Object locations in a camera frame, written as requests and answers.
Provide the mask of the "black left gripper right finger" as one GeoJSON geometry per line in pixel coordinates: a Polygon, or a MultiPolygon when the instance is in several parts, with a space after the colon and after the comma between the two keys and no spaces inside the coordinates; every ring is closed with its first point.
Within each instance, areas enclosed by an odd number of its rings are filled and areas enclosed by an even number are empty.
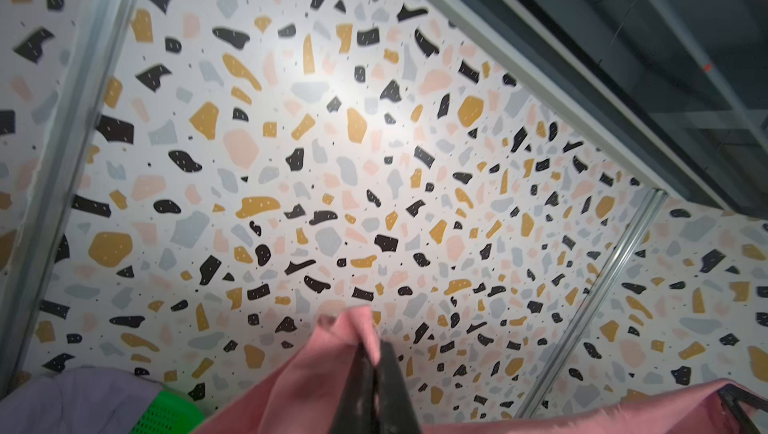
{"type": "Polygon", "coordinates": [[[420,434],[421,429],[399,367],[398,357],[390,342],[380,342],[376,385],[378,433],[420,434]]]}

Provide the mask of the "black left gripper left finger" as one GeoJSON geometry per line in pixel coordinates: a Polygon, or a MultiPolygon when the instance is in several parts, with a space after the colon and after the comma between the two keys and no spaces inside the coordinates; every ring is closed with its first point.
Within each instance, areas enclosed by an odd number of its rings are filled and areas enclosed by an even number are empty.
{"type": "Polygon", "coordinates": [[[373,433],[375,367],[359,344],[343,392],[343,432],[373,433]]]}

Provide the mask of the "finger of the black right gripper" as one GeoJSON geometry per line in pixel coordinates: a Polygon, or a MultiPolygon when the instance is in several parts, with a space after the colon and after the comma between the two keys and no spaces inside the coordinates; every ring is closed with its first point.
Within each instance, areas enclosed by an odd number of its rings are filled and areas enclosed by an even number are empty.
{"type": "Polygon", "coordinates": [[[736,420],[739,433],[741,434],[759,434],[758,427],[751,420],[750,415],[745,410],[745,406],[753,411],[767,412],[767,400],[759,397],[752,392],[745,390],[735,384],[726,384],[721,387],[717,394],[723,407],[736,420]]]}

